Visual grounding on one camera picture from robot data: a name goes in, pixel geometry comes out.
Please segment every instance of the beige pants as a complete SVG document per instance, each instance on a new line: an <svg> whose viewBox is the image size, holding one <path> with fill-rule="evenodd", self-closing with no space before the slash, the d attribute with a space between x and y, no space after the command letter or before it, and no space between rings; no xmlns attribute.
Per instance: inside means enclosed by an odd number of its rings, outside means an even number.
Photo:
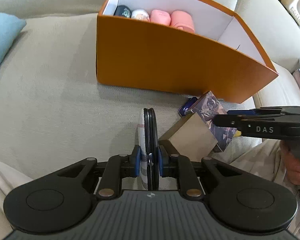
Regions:
<svg viewBox="0 0 300 240"><path fill-rule="evenodd" d="M277 140L265 140L240 156L231 165L282 184L297 195L297 187L289 183L285 177L286 171ZM31 178L0 162L0 240L11 232L11 227L3 213L3 200L13 188L29 181ZM298 211L289 226L289 231L300 238L300 200L298 200Z"/></svg>

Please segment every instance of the sofa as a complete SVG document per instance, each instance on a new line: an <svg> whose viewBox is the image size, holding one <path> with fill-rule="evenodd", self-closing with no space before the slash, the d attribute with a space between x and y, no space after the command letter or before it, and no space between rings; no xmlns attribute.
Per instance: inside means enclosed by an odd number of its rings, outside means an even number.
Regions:
<svg viewBox="0 0 300 240"><path fill-rule="evenodd" d="M160 136L189 97L97 82L96 16L103 1L0 0L0 12L27 20L0 65L0 161L32 179L86 157L130 154L142 108L155 109ZM300 106L291 75L300 29L280 2L214 1L243 18L280 74L242 104L223 102L225 109ZM260 142L235 138L215 157L230 162Z"/></svg>

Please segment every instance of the human hand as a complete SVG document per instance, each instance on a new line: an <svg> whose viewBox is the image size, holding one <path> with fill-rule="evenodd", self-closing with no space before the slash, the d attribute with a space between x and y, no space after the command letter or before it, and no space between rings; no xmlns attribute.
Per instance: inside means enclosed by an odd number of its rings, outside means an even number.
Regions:
<svg viewBox="0 0 300 240"><path fill-rule="evenodd" d="M290 152L285 141L280 142L280 149L283 153L283 161L287 169L287 176L291 183L300 185L300 160Z"/></svg>

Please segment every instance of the light blue pillow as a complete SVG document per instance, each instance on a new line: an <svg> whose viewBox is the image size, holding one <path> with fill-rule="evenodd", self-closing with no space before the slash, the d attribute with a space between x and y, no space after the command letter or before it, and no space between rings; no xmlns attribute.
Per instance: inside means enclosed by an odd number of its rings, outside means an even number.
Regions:
<svg viewBox="0 0 300 240"><path fill-rule="evenodd" d="M25 20L20 20L14 15L0 13L0 63L24 26L26 26Z"/></svg>

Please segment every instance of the pink case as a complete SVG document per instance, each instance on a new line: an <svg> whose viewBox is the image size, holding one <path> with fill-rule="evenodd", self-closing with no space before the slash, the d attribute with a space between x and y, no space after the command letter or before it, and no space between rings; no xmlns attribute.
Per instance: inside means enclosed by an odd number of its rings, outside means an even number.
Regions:
<svg viewBox="0 0 300 240"><path fill-rule="evenodd" d="M170 21L171 21L170 15L165 11L153 10L151 12L150 22L169 26Z"/></svg>
<svg viewBox="0 0 300 240"><path fill-rule="evenodd" d="M171 14L170 26L186 32L194 33L194 24L190 14L184 11L174 11Z"/></svg>

